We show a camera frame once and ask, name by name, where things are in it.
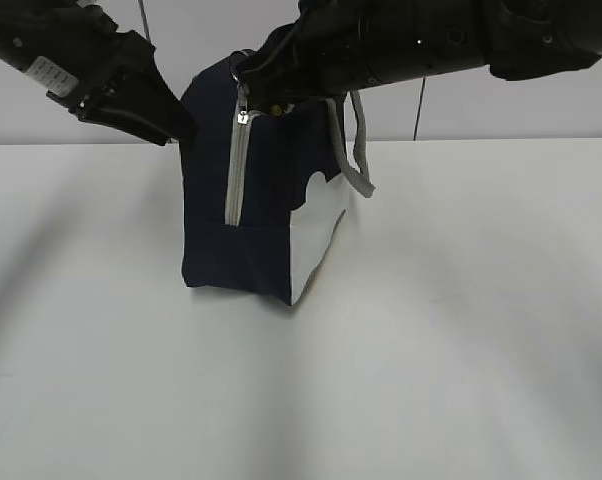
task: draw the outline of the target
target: bag handle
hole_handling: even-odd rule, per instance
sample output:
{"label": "bag handle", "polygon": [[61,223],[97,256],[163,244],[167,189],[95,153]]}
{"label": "bag handle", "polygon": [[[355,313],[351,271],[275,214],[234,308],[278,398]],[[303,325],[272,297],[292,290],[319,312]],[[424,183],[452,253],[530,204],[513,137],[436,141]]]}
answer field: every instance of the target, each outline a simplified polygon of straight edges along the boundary
{"label": "bag handle", "polygon": [[339,122],[337,102],[333,98],[326,100],[330,122],[330,137],[332,139],[332,146],[334,147],[337,163],[345,178],[363,197],[371,198],[376,187],[370,182],[370,168],[368,166],[367,156],[368,131],[361,94],[358,91],[350,92],[350,100],[352,101],[354,115],[357,120],[357,133],[354,140],[353,154],[354,161],[359,167],[359,170],[352,167],[348,161],[346,146],[343,144],[343,132],[341,131],[341,123]]}

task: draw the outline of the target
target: cable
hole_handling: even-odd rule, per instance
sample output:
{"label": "cable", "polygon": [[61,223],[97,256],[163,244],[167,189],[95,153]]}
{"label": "cable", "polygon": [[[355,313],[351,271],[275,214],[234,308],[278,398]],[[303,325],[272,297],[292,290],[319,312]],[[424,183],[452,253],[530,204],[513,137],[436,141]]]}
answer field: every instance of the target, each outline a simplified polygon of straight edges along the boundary
{"label": "cable", "polygon": [[412,141],[416,142],[419,138],[419,125],[421,124],[421,112],[423,110],[423,99],[425,98],[425,86],[428,81],[427,77],[423,77],[421,82],[421,95],[419,96],[419,110],[417,111],[417,121],[414,124],[414,137]]}
{"label": "cable", "polygon": [[148,15],[145,13],[145,4],[143,3],[143,0],[139,0],[139,9],[141,10],[141,20],[143,21],[145,39],[152,43],[152,37],[150,36],[150,24],[148,23]]}
{"label": "cable", "polygon": [[283,40],[281,40],[281,42],[274,48],[274,50],[270,53],[270,55],[268,55],[268,58],[266,58],[263,63],[261,63],[261,65],[259,65],[256,68],[253,68],[251,70],[248,70],[247,72],[244,73],[251,73],[257,70],[263,70],[264,68],[268,67],[270,64],[272,64],[277,57],[281,54],[281,52],[283,52],[283,50],[290,44],[290,42],[292,41],[292,39],[294,38],[294,36],[299,32],[299,30],[301,30],[301,27],[303,26],[303,21],[305,20],[305,13],[302,13],[301,16],[299,17],[299,19],[292,25],[292,27],[290,28],[290,31],[285,35],[285,37],[283,37]]}

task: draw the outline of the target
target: bag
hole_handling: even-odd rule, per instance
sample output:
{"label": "bag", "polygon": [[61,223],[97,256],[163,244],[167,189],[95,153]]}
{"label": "bag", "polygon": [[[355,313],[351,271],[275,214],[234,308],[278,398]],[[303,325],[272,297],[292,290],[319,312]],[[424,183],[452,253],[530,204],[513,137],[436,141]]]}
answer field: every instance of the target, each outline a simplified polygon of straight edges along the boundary
{"label": "bag", "polygon": [[183,277],[273,295],[302,296],[349,202],[350,184],[370,197],[365,117],[348,163],[344,100],[306,101],[283,116],[247,111],[228,57],[194,78],[182,103],[199,133],[181,143],[185,193]]}

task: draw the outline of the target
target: robotic arm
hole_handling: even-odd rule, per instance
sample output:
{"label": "robotic arm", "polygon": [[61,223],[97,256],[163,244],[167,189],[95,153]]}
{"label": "robotic arm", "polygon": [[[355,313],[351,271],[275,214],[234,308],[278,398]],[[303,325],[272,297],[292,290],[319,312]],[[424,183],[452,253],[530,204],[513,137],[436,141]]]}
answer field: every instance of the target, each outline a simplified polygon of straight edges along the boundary
{"label": "robotic arm", "polygon": [[300,0],[236,67],[261,108],[491,66],[527,80],[602,58],[602,0]]}
{"label": "robotic arm", "polygon": [[92,0],[0,0],[0,59],[45,86],[79,120],[165,145],[196,133],[154,47]]}

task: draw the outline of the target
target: white table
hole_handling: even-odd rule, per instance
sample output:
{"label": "white table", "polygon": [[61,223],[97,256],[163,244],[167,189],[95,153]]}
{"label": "white table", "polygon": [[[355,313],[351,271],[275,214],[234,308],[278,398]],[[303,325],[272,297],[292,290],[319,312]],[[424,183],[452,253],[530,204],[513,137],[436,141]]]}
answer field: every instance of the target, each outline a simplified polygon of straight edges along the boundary
{"label": "white table", "polygon": [[602,480],[602,140],[370,158],[289,310],[183,286],[174,146],[0,147],[0,480]]}

